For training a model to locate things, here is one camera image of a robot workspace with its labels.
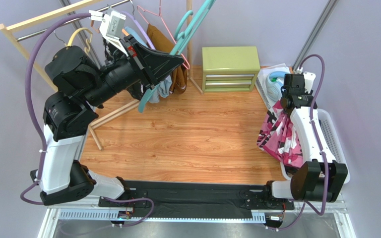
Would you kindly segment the white plastic basket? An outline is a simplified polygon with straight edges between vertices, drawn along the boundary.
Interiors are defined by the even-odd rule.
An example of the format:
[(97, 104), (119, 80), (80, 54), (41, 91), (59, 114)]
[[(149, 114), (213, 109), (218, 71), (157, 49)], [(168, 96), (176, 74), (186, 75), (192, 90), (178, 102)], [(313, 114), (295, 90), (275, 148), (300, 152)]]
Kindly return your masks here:
[[(322, 149), (318, 146), (318, 140), (312, 128), (310, 107), (293, 110), (289, 118), (296, 128), (304, 162), (312, 161), (313, 159), (323, 162), (320, 152), (325, 151), (329, 163), (336, 161), (340, 164), (347, 164), (339, 137), (327, 111), (322, 109), (314, 109), (313, 111), (315, 127), (319, 135), (319, 141), (322, 144)], [(292, 175), (286, 171), (286, 166), (280, 162), (280, 167), (284, 178), (290, 180)]]

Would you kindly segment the brown trousers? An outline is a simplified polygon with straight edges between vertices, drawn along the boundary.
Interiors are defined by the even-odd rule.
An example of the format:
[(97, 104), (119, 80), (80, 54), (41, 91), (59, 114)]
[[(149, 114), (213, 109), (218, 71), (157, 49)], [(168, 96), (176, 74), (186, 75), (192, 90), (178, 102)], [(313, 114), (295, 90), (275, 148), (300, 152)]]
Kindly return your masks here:
[[(170, 53), (173, 49), (173, 43), (154, 25), (149, 24), (147, 26), (146, 34), (156, 50)], [(170, 73), (172, 77), (172, 85), (169, 87), (169, 92), (182, 94), (187, 89), (188, 71), (182, 64), (178, 65), (178, 58), (174, 59), (173, 62), (175, 63), (174, 65), (168, 63), (169, 68), (176, 66)]]

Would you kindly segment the light blue headphones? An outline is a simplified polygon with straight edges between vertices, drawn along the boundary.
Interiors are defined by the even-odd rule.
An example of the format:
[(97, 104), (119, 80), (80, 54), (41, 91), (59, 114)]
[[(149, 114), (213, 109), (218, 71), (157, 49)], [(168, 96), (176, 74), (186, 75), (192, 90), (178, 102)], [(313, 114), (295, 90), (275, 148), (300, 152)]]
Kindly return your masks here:
[(284, 78), (286, 74), (289, 74), (289, 72), (274, 71), (267, 76), (265, 80), (265, 85), (267, 90), (267, 96), (271, 101), (277, 102), (281, 99), (281, 87), (283, 87)]

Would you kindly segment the wooden clothes rack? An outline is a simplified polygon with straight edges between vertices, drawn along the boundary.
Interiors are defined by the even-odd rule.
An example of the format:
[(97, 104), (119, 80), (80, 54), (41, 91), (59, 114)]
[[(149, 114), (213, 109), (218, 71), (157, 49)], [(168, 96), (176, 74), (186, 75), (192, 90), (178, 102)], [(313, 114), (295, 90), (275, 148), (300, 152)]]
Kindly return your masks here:
[[(53, 10), (51, 12), (42, 14), (37, 17), (33, 17), (31, 19), (22, 21), (20, 23), (13, 24), (11, 26), (4, 26), (3, 24), (0, 24), (0, 30), (3, 32), (3, 34), (9, 39), (9, 41), (15, 46), (15, 48), (26, 58), (29, 59), (30, 53), (20, 44), (21, 41), (30, 39), (32, 37), (41, 35), (45, 33), (46, 29), (37, 31), (34, 33), (31, 33), (29, 35), (16, 38), (13, 33), (18, 32), (20, 30), (27, 29), (29, 27), (32, 27), (37, 24), (41, 24), (43, 22), (47, 22), (51, 19), (54, 19), (56, 17), (60, 17), (64, 14), (66, 15), (72, 15), (75, 13), (76, 10), (85, 8), (87, 6), (93, 5), (97, 3), (96, 0), (82, 0), (80, 2), (71, 4), (71, 3), (65, 3), (62, 1), (63, 7)], [(178, 25), (175, 34), (183, 38), (184, 40), (187, 40), (188, 42), (184, 45), (187, 47), (187, 53), (188, 55), (185, 57), (185, 64), (188, 66), (188, 80), (191, 81), (191, 83), (194, 85), (194, 87), (199, 91), (199, 93), (202, 95), (203, 90), (201, 87), (199, 87), (196, 83), (196, 81), (193, 78), (193, 68), (191, 64), (191, 51), (192, 51), (192, 45), (191, 45), (191, 33), (194, 33), (197, 28), (199, 27), (202, 20), (205, 18), (206, 14), (209, 12), (209, 6), (203, 4), (197, 13), (190, 14), (189, 12), (186, 12)], [(95, 130), (101, 126), (104, 126), (105, 124), (111, 122), (112, 120), (121, 117), (122, 115), (130, 112), (133, 109), (138, 108), (138, 100), (133, 100), (130, 103), (122, 106), (121, 108), (112, 111), (111, 113), (107, 114), (106, 116), (103, 116), (101, 119), (98, 119), (96, 122), (91, 123), (89, 126), (90, 133), (100, 151), (104, 151), (104, 147), (102, 146), (99, 137), (95, 133)]]

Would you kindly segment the purple clothes hanger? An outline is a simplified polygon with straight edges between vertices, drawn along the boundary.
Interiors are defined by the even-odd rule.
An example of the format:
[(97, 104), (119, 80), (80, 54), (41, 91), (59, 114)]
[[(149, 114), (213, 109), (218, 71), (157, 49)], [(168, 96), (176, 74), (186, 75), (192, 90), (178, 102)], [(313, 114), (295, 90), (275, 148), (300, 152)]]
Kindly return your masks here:
[(135, 26), (138, 28), (138, 30), (140, 31), (141, 35), (144, 37), (144, 40), (140, 37), (140, 35), (131, 27), (128, 27), (128, 26), (125, 26), (124, 27), (124, 30), (123, 32), (124, 33), (127, 33), (128, 35), (132, 35), (135, 37), (135, 39), (141, 43), (142, 45), (145, 45), (153, 50), (155, 50), (155, 46), (153, 45), (152, 41), (150, 40), (150, 38), (148, 37), (147, 33), (145, 32), (145, 30), (143, 29), (143, 27), (140, 25), (140, 23), (135, 19), (134, 16), (132, 16), (130, 13), (128, 12), (125, 12), (125, 11), (121, 11), (121, 14), (124, 14), (127, 16), (127, 18), (131, 19), (133, 21), (133, 23), (135, 24)]

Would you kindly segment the teal clothes hanger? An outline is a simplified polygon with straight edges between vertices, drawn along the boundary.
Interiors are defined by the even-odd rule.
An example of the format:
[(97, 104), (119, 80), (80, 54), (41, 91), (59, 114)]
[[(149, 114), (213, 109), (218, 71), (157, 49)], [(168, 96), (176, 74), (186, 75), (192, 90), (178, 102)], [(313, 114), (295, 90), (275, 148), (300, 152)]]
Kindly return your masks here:
[[(170, 34), (174, 41), (175, 41), (175, 46), (173, 47), (173, 49), (171, 50), (170, 54), (171, 55), (181, 55), (183, 50), (185, 49), (185, 47), (188, 45), (188, 43), (190, 42), (191, 38), (193, 37), (193, 35), (195, 34), (195, 32), (197, 31), (198, 27), (200, 26), (200, 24), (202, 23), (202, 21), (205, 19), (206, 15), (208, 14), (208, 12), (210, 11), (211, 7), (214, 5), (216, 1), (215, 0), (205, 0), (205, 2), (202, 4), (202, 6), (199, 8), (199, 10), (197, 11), (197, 13), (194, 15), (194, 11), (193, 10), (188, 10), (182, 17), (182, 19), (180, 20), (176, 30), (175, 30), (175, 33), (174, 33), (174, 36), (172, 34)], [(139, 12), (139, 14), (142, 16), (143, 19), (145, 19), (145, 17), (143, 17), (143, 15), (141, 14), (141, 11), (147, 11), (146, 9), (142, 8), (141, 6), (137, 6), (137, 10)], [(156, 16), (160, 16), (161, 19), (162, 19), (162, 15), (161, 15), (161, 0), (159, 1), (159, 14), (155, 14), (153, 12), (150, 12), (151, 14), (153, 15), (156, 15)], [(187, 22), (188, 18), (190, 16), (194, 16), (192, 18), (192, 20), (190, 21), (190, 23), (187, 23), (187, 27), (184, 31), (181, 31), (181, 28), (183, 26), (184, 23)], [(158, 92), (158, 89), (160, 88), (159, 86), (160, 84), (158, 84), (157, 86), (155, 86), (154, 89), (149, 89), (145, 92), (145, 94), (143, 95), (142, 99), (140, 100), (140, 103), (138, 105), (138, 111), (140, 113), (143, 113), (144, 109), (145, 109), (145, 106), (146, 104), (149, 102), (149, 99), (151, 99), (151, 97)]]

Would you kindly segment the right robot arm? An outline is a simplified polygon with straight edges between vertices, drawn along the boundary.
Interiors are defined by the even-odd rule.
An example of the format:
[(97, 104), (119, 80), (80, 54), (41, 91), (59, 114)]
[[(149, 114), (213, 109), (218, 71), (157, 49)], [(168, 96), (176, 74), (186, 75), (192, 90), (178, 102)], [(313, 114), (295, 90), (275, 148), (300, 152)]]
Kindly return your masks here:
[(335, 202), (349, 174), (326, 145), (315, 109), (315, 96), (306, 90), (302, 74), (285, 74), (280, 105), (295, 126), (304, 163), (287, 181), (271, 182), (274, 198)]

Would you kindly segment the pink camouflage trousers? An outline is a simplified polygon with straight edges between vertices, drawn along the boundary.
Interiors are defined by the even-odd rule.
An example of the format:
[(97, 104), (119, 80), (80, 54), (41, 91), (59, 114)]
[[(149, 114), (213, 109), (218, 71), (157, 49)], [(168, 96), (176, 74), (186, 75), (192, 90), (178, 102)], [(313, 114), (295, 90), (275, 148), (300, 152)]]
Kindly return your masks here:
[(304, 163), (296, 128), (279, 101), (267, 111), (256, 145), (285, 166), (300, 168)]

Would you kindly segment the black white speckled trousers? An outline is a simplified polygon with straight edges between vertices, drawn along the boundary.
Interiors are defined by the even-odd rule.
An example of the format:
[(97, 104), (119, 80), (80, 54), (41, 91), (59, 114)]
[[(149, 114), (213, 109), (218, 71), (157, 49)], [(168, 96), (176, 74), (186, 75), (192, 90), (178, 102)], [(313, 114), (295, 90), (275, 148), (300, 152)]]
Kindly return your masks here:
[(127, 56), (114, 45), (103, 39), (105, 65), (100, 68), (104, 86), (108, 92), (104, 93), (109, 99), (126, 90), (133, 84), (142, 82), (137, 79), (135, 70)]

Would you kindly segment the light blue trousers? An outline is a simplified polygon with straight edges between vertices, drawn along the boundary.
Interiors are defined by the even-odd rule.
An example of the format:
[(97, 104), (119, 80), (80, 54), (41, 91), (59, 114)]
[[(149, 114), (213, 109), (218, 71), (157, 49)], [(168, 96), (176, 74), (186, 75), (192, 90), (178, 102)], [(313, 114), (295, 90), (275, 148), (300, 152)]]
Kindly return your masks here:
[[(138, 35), (136, 31), (134, 31), (130, 27), (124, 28), (127, 33), (135, 37), (135, 39), (141, 44), (146, 46), (144, 40)], [(160, 102), (160, 97), (167, 98), (170, 95), (170, 86), (172, 85), (171, 76), (168, 76), (165, 80), (163, 80), (160, 84), (157, 85), (155, 92), (149, 98), (148, 102), (152, 104), (156, 104)], [(146, 89), (144, 86), (138, 82), (133, 84), (131, 87), (127, 88), (129, 94), (136, 100), (141, 100)]]

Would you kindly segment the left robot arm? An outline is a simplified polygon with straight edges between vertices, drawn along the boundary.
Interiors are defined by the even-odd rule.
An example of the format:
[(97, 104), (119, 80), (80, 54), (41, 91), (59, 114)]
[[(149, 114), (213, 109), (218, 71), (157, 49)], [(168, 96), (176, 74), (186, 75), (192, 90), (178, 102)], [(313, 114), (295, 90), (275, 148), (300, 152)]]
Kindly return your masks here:
[(94, 107), (136, 83), (154, 88), (183, 63), (179, 55), (150, 49), (133, 36), (120, 41), (126, 50), (115, 51), (114, 60), (101, 68), (78, 46), (60, 49), (45, 72), (57, 86), (44, 105), (46, 140), (43, 166), (31, 173), (41, 188), (44, 205), (81, 200), (88, 196), (120, 198), (127, 190), (121, 177), (97, 174), (76, 158), (89, 125), (98, 118)]

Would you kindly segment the green drawer cabinet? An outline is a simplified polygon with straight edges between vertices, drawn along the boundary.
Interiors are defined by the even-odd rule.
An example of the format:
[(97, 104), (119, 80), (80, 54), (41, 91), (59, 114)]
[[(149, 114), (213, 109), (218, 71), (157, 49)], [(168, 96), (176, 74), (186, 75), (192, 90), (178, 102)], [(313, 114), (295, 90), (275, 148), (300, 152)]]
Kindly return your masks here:
[(202, 91), (250, 92), (260, 71), (257, 47), (203, 47)]

